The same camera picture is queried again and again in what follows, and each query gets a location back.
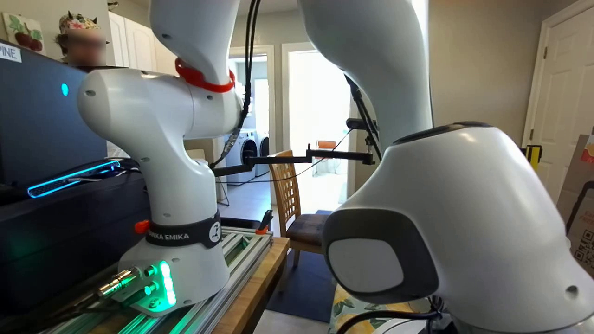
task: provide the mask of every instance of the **floor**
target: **floor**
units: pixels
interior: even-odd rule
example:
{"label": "floor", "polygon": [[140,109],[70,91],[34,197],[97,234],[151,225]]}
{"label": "floor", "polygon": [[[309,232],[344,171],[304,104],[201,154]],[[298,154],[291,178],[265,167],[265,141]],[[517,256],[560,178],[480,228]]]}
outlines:
{"label": "floor", "polygon": [[[333,210],[337,206],[331,195],[331,189],[335,189],[331,187],[331,184],[335,184],[335,174],[322,173],[322,174],[315,174],[313,178],[315,182],[300,184],[302,212]],[[218,212],[222,217],[240,217],[240,219],[259,221],[263,212],[270,208],[270,193],[272,193],[270,176],[263,174],[239,187],[227,187],[224,195],[226,199],[220,197],[220,202],[226,202],[226,204],[220,204]],[[272,221],[272,234],[278,236],[276,221]],[[328,330],[326,323],[317,323],[317,321],[265,310],[253,332],[255,334],[302,334],[302,332],[324,334],[326,330]]]}

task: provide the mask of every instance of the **red band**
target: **red band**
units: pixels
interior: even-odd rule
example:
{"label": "red band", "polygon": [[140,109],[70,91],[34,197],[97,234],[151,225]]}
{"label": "red band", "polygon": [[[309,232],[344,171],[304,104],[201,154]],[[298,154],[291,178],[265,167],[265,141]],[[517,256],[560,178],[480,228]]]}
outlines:
{"label": "red band", "polygon": [[224,85],[205,82],[200,71],[185,67],[179,58],[174,59],[174,71],[177,71],[179,78],[185,80],[188,85],[196,85],[211,93],[226,93],[235,87],[235,76],[231,71],[227,71],[227,83]]}

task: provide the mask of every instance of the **wooden table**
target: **wooden table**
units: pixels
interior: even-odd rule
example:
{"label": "wooden table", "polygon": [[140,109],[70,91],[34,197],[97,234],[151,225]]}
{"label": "wooden table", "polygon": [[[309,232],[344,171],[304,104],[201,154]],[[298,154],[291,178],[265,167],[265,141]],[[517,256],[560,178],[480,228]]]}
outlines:
{"label": "wooden table", "polygon": [[274,282],[281,275],[281,263],[289,247],[287,238],[274,238],[253,275],[246,280],[237,299],[220,317],[214,334],[250,334],[272,295]]}

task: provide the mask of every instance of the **wooden chair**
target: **wooden chair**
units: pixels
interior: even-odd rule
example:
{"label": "wooden chair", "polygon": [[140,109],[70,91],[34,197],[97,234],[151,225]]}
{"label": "wooden chair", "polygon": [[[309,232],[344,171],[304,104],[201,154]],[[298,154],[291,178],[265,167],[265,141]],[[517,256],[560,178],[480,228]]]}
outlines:
{"label": "wooden chair", "polygon": [[[276,158],[291,158],[292,150],[281,150]],[[298,184],[292,163],[268,165],[274,184],[279,236],[289,238],[289,247],[294,252],[292,269],[298,265],[300,250],[322,252],[320,232],[326,215],[302,215]]]}

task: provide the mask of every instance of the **door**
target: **door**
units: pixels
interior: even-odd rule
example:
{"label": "door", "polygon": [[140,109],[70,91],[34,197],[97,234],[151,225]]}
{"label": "door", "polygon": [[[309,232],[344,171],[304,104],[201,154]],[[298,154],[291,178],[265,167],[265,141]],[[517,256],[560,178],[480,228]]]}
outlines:
{"label": "door", "polygon": [[523,145],[541,145],[536,169],[556,202],[578,134],[594,126],[594,2],[541,24]]}
{"label": "door", "polygon": [[[283,45],[283,137],[294,156],[305,147],[348,150],[344,121],[350,91],[343,72],[309,45]],[[335,210],[346,199],[348,161],[317,160],[294,165],[302,212]]]}

